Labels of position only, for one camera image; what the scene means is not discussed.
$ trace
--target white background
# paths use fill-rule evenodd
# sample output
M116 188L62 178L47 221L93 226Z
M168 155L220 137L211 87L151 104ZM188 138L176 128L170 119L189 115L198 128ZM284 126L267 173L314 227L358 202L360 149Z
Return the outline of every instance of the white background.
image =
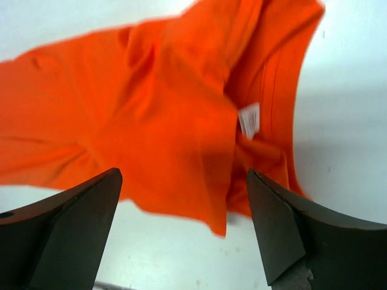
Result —
M0 60L90 30L176 14L190 3L0 0ZM316 202L387 223L387 2L325 3L298 87L298 177ZM0 212L53 193L0 187ZM201 223L144 214L129 201L117 207L97 279L138 290L269 289L248 219L230 216L220 239Z

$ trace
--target orange fabric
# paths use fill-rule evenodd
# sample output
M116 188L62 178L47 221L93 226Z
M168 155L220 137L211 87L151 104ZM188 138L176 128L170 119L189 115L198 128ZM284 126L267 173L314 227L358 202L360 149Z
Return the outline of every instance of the orange fabric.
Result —
M182 16L0 64L0 184L67 189L110 168L122 199L226 232L254 167L298 193L293 108L315 0L202 0ZM259 133L238 109L259 102Z

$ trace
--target white tag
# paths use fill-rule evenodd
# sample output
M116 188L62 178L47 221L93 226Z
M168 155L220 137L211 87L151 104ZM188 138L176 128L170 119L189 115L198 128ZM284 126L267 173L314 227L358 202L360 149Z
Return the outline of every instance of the white tag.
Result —
M255 133L259 132L259 103L254 103L240 109L238 111L238 117L242 134L249 140L252 140Z

